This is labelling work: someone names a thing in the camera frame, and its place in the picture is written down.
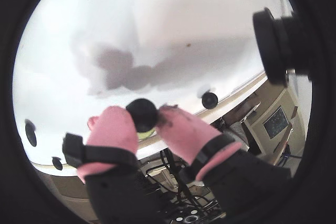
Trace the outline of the pink-covered gripper finger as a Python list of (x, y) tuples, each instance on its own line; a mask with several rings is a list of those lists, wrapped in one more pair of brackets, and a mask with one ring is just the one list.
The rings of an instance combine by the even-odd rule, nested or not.
[(88, 121), (86, 143), (67, 133), (62, 152), (86, 186), (102, 223), (164, 223), (157, 193), (140, 171), (135, 156), (138, 136), (130, 113), (110, 106)]
[(187, 162), (181, 178), (203, 182), (229, 217), (260, 204), (291, 179), (289, 169), (242, 150), (231, 135), (176, 106), (159, 108), (156, 131)]

